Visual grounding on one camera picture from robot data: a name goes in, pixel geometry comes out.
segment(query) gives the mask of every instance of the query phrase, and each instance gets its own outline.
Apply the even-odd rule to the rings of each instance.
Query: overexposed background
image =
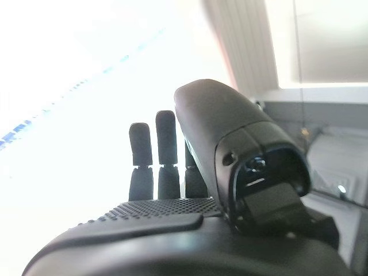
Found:
[[[0,36],[0,137],[32,121],[0,151],[0,275],[15,276],[128,200],[131,123],[149,123],[157,174],[156,112],[195,79],[232,82],[199,1],[2,2]]]

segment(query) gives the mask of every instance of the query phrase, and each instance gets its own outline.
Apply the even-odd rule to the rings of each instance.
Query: robotic hand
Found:
[[[300,197],[301,151],[234,89],[198,80],[175,92],[211,198],[131,201],[55,238],[23,276],[352,275],[332,218]]]

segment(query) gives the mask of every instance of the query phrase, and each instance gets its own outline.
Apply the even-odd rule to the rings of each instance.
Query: black plastic casing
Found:
[[[175,92],[177,118],[210,195],[231,220],[237,200],[281,182],[299,196],[311,185],[300,149],[272,119],[233,88],[215,80]],[[265,161],[260,171],[255,159]],[[264,179],[256,184],[254,181]]]

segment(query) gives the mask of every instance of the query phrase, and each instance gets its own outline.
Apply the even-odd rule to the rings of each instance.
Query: dotted texture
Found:
[[[205,217],[219,216],[212,198],[181,198],[176,200],[142,200],[122,203],[101,216],[99,221],[141,217],[162,217],[171,214],[202,213]]]

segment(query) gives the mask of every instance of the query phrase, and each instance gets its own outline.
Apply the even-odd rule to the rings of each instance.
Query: screw hole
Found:
[[[235,156],[232,152],[226,154],[223,158],[223,165],[224,166],[229,166],[231,165],[235,160]]]

